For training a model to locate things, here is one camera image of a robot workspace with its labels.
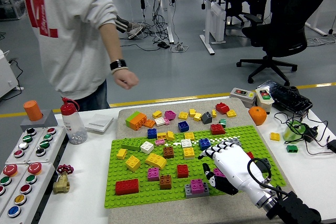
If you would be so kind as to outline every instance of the white robotic hand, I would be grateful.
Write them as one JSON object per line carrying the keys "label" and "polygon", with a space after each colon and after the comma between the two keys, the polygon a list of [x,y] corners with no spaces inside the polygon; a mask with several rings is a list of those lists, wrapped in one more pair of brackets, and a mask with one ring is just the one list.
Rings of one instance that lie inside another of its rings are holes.
{"label": "white robotic hand", "polygon": [[[260,186],[249,174],[247,165],[251,159],[240,146],[225,141],[202,151],[198,159],[202,159],[205,156],[212,158],[218,169],[226,176],[227,181],[224,178],[215,176],[210,171],[209,166],[203,164],[209,183],[218,190],[231,195],[236,194],[239,190],[244,191],[258,208],[264,207],[264,204],[273,197],[274,194],[270,189]],[[249,167],[254,177],[259,182],[265,183],[257,165],[252,162]]]}

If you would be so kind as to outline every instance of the clear bottle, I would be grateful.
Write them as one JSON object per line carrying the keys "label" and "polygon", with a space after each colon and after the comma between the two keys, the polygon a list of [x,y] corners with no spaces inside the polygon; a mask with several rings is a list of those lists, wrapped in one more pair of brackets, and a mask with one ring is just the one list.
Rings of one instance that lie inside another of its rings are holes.
{"label": "clear bottle", "polygon": [[65,129],[71,144],[81,144],[88,138],[88,133],[85,129],[83,121],[81,120],[78,110],[79,105],[74,100],[62,98],[64,104],[61,106],[61,113]]}

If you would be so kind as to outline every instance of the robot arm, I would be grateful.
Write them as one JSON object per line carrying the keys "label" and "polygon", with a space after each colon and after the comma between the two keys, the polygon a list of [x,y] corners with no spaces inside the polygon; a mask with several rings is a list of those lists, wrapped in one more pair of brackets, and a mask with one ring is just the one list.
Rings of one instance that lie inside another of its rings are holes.
{"label": "robot arm", "polygon": [[261,171],[253,162],[254,159],[243,149],[230,142],[222,142],[201,152],[198,159],[208,156],[215,162],[217,168],[226,176],[216,176],[207,164],[203,170],[209,183],[218,190],[234,195],[244,191],[252,203],[266,211],[266,216],[272,219],[278,215],[285,223],[320,223],[318,211],[308,208],[291,191],[289,194],[272,187],[269,177],[263,178]]}

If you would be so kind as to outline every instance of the black watch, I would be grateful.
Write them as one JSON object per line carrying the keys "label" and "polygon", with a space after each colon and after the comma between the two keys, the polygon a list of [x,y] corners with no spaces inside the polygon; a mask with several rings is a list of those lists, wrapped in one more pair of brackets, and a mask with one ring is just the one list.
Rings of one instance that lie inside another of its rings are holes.
{"label": "black watch", "polygon": [[111,71],[116,68],[127,67],[126,62],[123,59],[118,59],[110,64]]}

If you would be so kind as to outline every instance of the red valve handle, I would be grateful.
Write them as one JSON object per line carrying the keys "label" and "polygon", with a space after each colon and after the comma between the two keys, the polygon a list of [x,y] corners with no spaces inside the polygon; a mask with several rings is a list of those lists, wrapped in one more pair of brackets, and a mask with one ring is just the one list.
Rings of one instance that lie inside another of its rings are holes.
{"label": "red valve handle", "polygon": [[74,168],[71,165],[59,165],[57,167],[57,171],[62,174],[63,172],[66,172],[67,174],[71,174],[74,171]]}

